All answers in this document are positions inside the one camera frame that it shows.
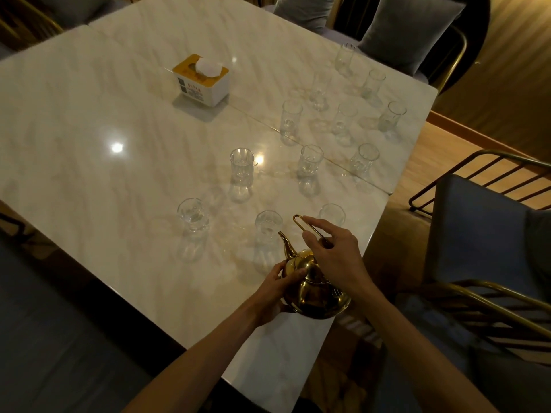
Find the person's right hand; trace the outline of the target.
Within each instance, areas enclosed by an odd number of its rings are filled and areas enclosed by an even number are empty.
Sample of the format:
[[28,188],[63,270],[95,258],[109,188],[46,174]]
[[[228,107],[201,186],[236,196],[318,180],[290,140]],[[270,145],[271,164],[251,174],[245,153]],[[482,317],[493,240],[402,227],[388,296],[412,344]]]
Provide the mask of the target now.
[[327,220],[311,216],[302,219],[330,234],[327,241],[332,243],[331,248],[322,247],[309,233],[305,234],[306,244],[312,245],[321,271],[329,282],[357,301],[374,293],[376,286],[367,272],[356,237],[348,229]]

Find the person's left hand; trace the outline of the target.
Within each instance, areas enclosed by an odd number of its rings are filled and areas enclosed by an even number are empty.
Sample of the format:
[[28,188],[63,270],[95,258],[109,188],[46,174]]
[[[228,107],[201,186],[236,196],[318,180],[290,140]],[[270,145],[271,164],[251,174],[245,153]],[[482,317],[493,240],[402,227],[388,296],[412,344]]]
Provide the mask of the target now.
[[280,313],[294,312],[292,306],[283,300],[287,290],[282,288],[285,268],[286,261],[275,264],[258,290],[249,298],[257,327],[271,322]]

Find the gold metal teapot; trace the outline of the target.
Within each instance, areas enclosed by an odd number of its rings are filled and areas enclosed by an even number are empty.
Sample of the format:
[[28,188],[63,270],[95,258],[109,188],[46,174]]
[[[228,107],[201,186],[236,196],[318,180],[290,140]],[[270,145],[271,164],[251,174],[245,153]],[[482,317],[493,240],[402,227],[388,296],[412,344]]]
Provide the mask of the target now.
[[284,292],[285,303],[292,310],[312,319],[329,319],[345,311],[352,299],[329,282],[311,249],[296,251],[282,231],[278,232],[284,244],[286,266],[281,277],[304,269],[306,276],[290,285]]

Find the person's left forearm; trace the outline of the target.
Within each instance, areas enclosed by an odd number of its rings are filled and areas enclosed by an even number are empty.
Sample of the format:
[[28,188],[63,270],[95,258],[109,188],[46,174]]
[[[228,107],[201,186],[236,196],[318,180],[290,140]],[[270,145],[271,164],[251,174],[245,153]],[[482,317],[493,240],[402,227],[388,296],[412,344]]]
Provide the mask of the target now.
[[121,413],[196,413],[266,310],[266,305],[248,299],[165,368]]

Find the person's right forearm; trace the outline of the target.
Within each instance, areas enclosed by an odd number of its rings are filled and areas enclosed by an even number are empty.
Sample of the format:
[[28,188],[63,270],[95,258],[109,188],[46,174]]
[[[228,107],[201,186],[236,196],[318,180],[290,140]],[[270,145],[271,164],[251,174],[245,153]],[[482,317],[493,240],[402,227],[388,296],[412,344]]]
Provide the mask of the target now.
[[475,385],[369,279],[353,276],[342,288],[361,307],[403,368],[424,413],[499,413]]

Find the group of clear drinking glasses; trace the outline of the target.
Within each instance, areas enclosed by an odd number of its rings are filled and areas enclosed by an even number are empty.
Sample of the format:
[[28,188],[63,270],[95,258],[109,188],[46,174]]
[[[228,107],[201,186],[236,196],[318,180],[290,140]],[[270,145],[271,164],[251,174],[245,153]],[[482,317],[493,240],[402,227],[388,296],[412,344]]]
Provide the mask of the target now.
[[[382,149],[380,147],[372,143],[358,145],[355,154],[349,160],[338,163],[337,166],[344,169],[347,173],[350,173],[353,177],[359,180],[365,180],[374,186],[374,175],[370,174],[370,169],[374,162],[380,158],[381,151]],[[299,159],[299,177],[313,177],[324,158],[324,152],[320,146],[304,146]],[[251,176],[252,167],[257,165],[253,153],[244,147],[239,147],[235,151],[232,151],[230,154],[230,161],[231,165],[235,167],[235,169],[232,170],[233,176],[238,179],[245,179]]]

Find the white tissue box yellow lid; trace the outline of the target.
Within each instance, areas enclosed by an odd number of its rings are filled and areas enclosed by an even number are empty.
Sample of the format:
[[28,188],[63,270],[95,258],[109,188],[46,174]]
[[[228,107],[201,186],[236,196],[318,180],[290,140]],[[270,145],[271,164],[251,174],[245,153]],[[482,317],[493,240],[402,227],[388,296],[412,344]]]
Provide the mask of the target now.
[[174,66],[172,72],[179,83],[180,91],[183,95],[205,106],[215,107],[229,95],[230,70],[222,65],[224,69],[221,76],[206,78],[196,72],[195,64],[199,57],[202,56],[198,54],[190,55]]

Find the white tissue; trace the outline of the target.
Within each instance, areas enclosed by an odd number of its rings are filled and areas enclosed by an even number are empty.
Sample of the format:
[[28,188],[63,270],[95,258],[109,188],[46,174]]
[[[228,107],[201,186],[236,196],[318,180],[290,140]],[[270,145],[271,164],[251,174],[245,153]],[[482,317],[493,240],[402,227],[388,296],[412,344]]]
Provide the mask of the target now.
[[198,74],[206,78],[216,78],[221,76],[224,68],[221,64],[199,57],[195,64],[195,69]]

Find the small grey cushion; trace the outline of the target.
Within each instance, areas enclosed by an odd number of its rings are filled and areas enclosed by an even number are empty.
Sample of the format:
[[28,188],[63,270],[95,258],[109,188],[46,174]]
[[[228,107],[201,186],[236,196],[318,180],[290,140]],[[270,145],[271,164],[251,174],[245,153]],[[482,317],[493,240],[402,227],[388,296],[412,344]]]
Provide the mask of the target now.
[[277,0],[273,13],[316,34],[321,34],[334,0]]

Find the large grey cushion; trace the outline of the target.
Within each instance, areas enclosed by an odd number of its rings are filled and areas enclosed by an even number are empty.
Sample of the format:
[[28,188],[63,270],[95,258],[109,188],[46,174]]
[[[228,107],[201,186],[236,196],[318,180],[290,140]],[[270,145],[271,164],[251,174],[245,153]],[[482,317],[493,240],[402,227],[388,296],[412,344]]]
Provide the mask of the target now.
[[380,0],[358,48],[369,58],[414,76],[465,6],[456,0]]

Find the blue seat gold frame chair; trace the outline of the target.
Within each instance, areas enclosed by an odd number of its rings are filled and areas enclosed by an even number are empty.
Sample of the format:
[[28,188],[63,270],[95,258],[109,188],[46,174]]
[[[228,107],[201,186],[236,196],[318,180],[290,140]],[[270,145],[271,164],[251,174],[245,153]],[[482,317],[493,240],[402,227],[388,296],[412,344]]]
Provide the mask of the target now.
[[481,281],[551,305],[551,163],[479,150],[414,194],[410,211],[430,216],[425,276]]

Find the gold frame chair black back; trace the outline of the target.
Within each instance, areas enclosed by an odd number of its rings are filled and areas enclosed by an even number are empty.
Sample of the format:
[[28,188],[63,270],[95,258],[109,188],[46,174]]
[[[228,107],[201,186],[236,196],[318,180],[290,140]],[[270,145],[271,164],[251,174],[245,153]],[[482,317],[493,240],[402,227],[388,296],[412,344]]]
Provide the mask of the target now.
[[[431,48],[419,72],[439,94],[456,84],[474,64],[487,36],[491,0],[453,0],[462,13]],[[380,0],[335,0],[328,25],[360,41],[371,25]]]

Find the gold frame chair grey seat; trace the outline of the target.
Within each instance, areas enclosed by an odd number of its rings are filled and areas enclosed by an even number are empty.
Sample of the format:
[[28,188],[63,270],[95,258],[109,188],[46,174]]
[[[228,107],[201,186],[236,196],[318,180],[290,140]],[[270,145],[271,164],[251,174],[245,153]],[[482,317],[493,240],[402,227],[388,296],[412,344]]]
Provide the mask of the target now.
[[0,60],[126,6],[124,0],[0,0]]

